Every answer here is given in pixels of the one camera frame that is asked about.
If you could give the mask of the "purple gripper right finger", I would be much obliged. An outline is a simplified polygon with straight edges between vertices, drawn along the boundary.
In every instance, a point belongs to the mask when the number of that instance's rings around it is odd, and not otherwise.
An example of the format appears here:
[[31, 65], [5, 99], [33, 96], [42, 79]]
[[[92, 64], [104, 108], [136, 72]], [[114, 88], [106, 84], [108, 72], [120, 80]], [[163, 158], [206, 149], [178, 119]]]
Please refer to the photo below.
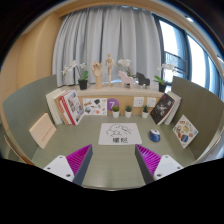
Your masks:
[[182, 166], [171, 156], [160, 156], [138, 144], [135, 145], [135, 156], [146, 184], [182, 169]]

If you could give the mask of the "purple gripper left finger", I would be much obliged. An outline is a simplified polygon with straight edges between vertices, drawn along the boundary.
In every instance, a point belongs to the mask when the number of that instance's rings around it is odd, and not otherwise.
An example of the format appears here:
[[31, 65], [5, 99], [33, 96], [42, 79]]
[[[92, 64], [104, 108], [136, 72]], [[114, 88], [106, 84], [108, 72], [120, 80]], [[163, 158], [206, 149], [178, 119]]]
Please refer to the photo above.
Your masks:
[[68, 156], [57, 156], [44, 170], [81, 186], [92, 155], [92, 145], [87, 145]]

